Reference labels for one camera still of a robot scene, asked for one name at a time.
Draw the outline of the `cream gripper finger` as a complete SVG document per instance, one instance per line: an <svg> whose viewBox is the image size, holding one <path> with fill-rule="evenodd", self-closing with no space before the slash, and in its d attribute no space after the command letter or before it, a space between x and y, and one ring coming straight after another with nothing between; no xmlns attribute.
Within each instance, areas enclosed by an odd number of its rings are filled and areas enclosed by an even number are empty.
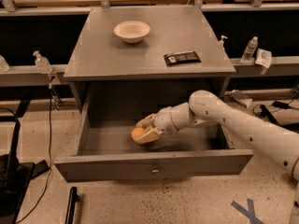
<svg viewBox="0 0 299 224"><path fill-rule="evenodd" d="M147 127L149 127L150 125L152 125L154 123L155 117L156 117L155 114L150 114L147 117L145 117L144 119L140 120L135 126L146 129Z"/></svg>
<svg viewBox="0 0 299 224"><path fill-rule="evenodd" d="M156 128L149 126L145 129L143 135L134 141L139 145L143 145L158 140L160 136L161 133Z"/></svg>

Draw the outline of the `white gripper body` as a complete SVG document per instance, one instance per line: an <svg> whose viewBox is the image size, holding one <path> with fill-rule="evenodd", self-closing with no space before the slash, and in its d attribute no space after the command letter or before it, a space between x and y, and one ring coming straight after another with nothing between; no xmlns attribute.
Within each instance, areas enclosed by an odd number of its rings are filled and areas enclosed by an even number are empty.
<svg viewBox="0 0 299 224"><path fill-rule="evenodd" d="M185 128L193 128L199 119L190 110L188 103L161 109L155 116L153 124L162 134L174 134Z"/></svg>

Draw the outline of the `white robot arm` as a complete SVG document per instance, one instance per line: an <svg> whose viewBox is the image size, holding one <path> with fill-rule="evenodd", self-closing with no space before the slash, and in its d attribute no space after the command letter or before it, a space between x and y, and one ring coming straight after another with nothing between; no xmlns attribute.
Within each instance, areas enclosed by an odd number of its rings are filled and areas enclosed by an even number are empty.
<svg viewBox="0 0 299 224"><path fill-rule="evenodd" d="M279 165L299 182L299 134L234 109L209 91L195 91L189 101L140 120L131 132L139 145L185 128L219 123Z"/></svg>

